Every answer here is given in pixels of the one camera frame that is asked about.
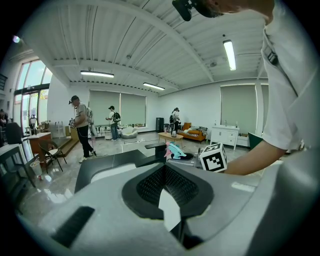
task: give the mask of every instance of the roller shade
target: roller shade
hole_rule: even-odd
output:
[[[257,124],[257,96],[254,85],[221,86],[221,124],[235,126],[240,133],[255,133]]]
[[[121,124],[146,123],[146,97],[134,94],[121,93]]]
[[[114,106],[115,111],[119,112],[119,92],[90,90],[89,107],[93,111],[95,126],[109,125],[109,121],[106,118],[109,117],[110,110],[108,108],[110,106]]]
[[[265,128],[267,116],[268,116],[268,108],[269,108],[269,86],[262,85],[262,97],[263,97],[263,129]]]

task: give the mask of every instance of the mesh vent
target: mesh vent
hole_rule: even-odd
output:
[[[199,192],[198,186],[168,166],[165,168],[165,185],[179,206],[190,202]]]
[[[161,168],[147,178],[141,180],[138,183],[136,190],[139,196],[144,200],[158,206],[163,187],[164,179],[163,171]]]
[[[199,192],[194,182],[166,165],[141,180],[136,189],[141,198],[158,206],[164,186],[179,206],[190,202]]]

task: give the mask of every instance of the bean bag chair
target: bean bag chair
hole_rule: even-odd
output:
[[[138,135],[138,131],[135,128],[127,127],[121,131],[121,137],[124,139],[133,139]]]

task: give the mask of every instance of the person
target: person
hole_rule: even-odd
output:
[[[110,120],[110,129],[111,129],[111,135],[112,135],[112,141],[115,142],[119,140],[119,134],[118,134],[118,123],[114,121],[114,115],[116,113],[115,107],[111,106],[109,107],[110,114],[109,117],[106,118],[107,120]]]
[[[234,175],[251,174],[271,165],[301,142],[290,110],[303,91],[317,83],[319,56],[302,25],[280,0],[200,1],[213,14],[253,10],[265,20],[261,54],[268,76],[269,108],[263,141],[228,163],[224,171]]]
[[[179,108],[175,108],[172,113],[171,113],[172,117],[173,117],[173,123],[174,123],[174,130],[176,131],[176,133],[178,133],[178,126],[180,123],[180,118],[179,118]]]
[[[95,152],[88,142],[88,109],[86,105],[80,102],[78,96],[74,95],[71,98],[71,103],[76,108],[75,110],[75,122],[74,127],[78,133],[79,141],[82,144],[83,157],[80,159],[79,163],[87,160],[88,157],[92,156]]]
[[[8,114],[3,109],[0,110],[0,126],[6,127],[8,123]]]

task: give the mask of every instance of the white cabinet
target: white cabinet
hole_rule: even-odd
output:
[[[235,126],[230,125],[215,125],[214,127],[212,127],[210,143],[223,143],[233,146],[233,150],[235,150],[237,145],[238,133],[239,127],[236,128]]]

